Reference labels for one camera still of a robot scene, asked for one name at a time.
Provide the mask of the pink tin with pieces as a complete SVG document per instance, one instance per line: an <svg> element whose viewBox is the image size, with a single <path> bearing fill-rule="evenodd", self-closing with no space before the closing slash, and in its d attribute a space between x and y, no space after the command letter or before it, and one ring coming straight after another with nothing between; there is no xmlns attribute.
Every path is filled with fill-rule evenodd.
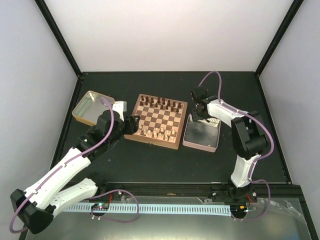
<svg viewBox="0 0 320 240"><path fill-rule="evenodd" d="M221 121L211 117L204 120L193 121L188 115L182 144L206 152L214 153L219 144Z"/></svg>

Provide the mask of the small circuit board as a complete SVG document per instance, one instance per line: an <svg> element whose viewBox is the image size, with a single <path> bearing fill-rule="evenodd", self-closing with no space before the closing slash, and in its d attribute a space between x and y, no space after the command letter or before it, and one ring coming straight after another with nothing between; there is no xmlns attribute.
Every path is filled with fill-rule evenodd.
<svg viewBox="0 0 320 240"><path fill-rule="evenodd" d="M91 206L91 210L94 211L107 211L109 209L109 203L95 203Z"/></svg>

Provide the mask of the black mounting rail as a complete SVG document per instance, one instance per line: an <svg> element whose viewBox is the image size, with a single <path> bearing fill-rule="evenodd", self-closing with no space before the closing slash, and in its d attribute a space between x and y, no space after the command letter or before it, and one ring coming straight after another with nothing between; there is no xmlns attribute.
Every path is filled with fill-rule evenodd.
<svg viewBox="0 0 320 240"><path fill-rule="evenodd" d="M300 186L282 183L253 183L241 189L236 189L227 183L105 183L99 187L97 194L108 191L128 191L136 197L208 197L215 202L240 203L251 198L297 198L303 199Z"/></svg>

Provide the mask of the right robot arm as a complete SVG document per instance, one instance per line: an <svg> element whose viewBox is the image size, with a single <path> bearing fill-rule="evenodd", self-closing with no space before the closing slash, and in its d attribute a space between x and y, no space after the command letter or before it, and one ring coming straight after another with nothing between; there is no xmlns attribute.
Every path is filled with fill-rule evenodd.
<svg viewBox="0 0 320 240"><path fill-rule="evenodd" d="M253 182L252 174L257 162L274 151L274 140L258 112L239 110L216 96L209 96L202 86L194 88L191 97L195 103L191 110L193 121L217 118L231 128L236 162L228 181L227 195L233 202L238 202Z"/></svg>

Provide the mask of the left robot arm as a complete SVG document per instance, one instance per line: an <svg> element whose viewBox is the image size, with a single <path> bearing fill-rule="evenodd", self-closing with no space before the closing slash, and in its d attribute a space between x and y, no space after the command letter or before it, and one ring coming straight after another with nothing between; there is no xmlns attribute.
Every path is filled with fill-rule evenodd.
<svg viewBox="0 0 320 240"><path fill-rule="evenodd" d="M38 234L68 207L85 199L103 199L108 194L107 183L97 173L91 173L74 186L64 187L123 135L136 133L139 121L140 116L124 115L123 110L104 111L96 125L81 135L75 146L44 177L27 189L16 189L10 195L14 209L10 232L15 233L15 218L24 223L26 230Z"/></svg>

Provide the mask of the wooden chess board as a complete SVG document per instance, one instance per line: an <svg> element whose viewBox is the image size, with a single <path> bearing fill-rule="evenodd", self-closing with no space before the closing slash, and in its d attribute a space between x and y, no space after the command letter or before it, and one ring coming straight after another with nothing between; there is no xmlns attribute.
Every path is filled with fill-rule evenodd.
<svg viewBox="0 0 320 240"><path fill-rule="evenodd" d="M129 135L126 134L124 136L125 139L141 142L145 144L151 144L159 147L165 147L177 150L180 145L181 136L183 133L188 103L181 100L176 100L178 102L182 102L183 108L180 110L180 112L175 111L169 111L169 110L159 110L151 108L147 111L141 111L137 110L138 103L135 103L134 109L132 114L133 115L139 115L139 125L142 126L142 130L138 130L136 133ZM162 133L162 138L158 138L158 134L161 133L160 129L164 128L164 133ZM151 136L143 135L143 129L146 129L151 131ZM153 138L153 132L157 132L157 138ZM167 131L171 131L170 135L168 135L168 140L164 139L164 136L167 134ZM176 140L171 141L171 136L175 135Z"/></svg>

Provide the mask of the dark chess pieces row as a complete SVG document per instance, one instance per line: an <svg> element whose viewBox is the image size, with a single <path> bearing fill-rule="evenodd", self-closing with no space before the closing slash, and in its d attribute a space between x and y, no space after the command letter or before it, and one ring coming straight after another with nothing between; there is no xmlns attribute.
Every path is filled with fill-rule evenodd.
<svg viewBox="0 0 320 240"><path fill-rule="evenodd" d="M149 109L166 110L179 113L183 109L181 101L152 95L140 95L137 100L137 110L148 111Z"/></svg>

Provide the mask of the gold metal tin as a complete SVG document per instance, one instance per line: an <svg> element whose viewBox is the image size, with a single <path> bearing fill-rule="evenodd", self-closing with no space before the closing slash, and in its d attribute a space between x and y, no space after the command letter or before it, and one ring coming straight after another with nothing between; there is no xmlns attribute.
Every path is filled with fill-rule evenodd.
<svg viewBox="0 0 320 240"><path fill-rule="evenodd" d="M108 106L101 102L101 98L108 100L111 104L115 102L113 97L89 90L72 111L72 116L85 125L96 125L98 117L108 110Z"/></svg>

